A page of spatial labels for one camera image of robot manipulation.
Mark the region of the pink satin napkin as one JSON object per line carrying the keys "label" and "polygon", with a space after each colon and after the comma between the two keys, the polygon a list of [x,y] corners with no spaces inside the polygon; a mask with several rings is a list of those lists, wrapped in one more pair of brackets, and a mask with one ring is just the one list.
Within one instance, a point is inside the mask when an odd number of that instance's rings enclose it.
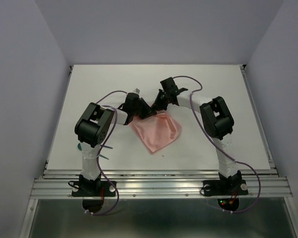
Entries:
{"label": "pink satin napkin", "polygon": [[173,143],[181,134],[182,126],[167,113],[158,113],[147,119],[134,117],[129,123],[132,131],[153,154]]}

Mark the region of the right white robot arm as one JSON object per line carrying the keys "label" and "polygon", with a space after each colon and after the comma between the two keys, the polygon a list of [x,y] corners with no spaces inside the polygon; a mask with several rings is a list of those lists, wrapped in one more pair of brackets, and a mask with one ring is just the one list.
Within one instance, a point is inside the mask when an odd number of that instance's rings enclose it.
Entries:
{"label": "right white robot arm", "polygon": [[198,83],[199,88],[188,92],[187,88],[178,88],[174,79],[169,77],[160,82],[162,88],[153,103],[153,109],[166,110],[169,104],[191,109],[203,134],[216,148],[219,163],[219,189],[223,193],[231,193],[236,189],[236,180],[241,179],[241,172],[236,167],[237,160],[228,153],[232,149],[234,119],[223,97],[205,99],[194,93],[203,90],[197,79],[181,75]]}

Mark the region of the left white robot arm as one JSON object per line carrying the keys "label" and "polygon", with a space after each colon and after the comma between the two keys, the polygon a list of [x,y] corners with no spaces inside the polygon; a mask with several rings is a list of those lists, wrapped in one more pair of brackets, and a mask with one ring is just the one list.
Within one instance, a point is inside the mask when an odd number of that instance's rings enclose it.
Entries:
{"label": "left white robot arm", "polygon": [[82,169],[79,180],[89,195],[100,191],[101,171],[97,165],[101,144],[107,138],[111,124],[128,125],[135,117],[146,119],[156,115],[149,104],[137,93],[126,95],[124,103],[118,108],[102,107],[90,103],[75,125],[74,132],[78,137],[82,152]]}

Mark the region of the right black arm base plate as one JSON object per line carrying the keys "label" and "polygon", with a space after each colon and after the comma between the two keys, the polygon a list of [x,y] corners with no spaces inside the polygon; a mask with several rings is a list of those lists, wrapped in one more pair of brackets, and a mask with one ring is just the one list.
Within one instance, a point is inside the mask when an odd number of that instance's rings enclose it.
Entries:
{"label": "right black arm base plate", "polygon": [[203,196],[231,196],[235,195],[248,195],[248,189],[241,188],[242,184],[246,184],[245,180],[235,183],[225,182],[224,180],[204,180],[200,193]]}

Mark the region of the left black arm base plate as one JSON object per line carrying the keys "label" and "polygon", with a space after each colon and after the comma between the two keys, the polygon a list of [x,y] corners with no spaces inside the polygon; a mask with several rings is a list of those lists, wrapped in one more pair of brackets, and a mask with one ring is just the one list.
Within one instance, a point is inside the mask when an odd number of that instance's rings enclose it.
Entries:
{"label": "left black arm base plate", "polygon": [[108,181],[98,181],[96,185],[86,185],[79,181],[70,180],[72,197],[115,197],[116,190]]}

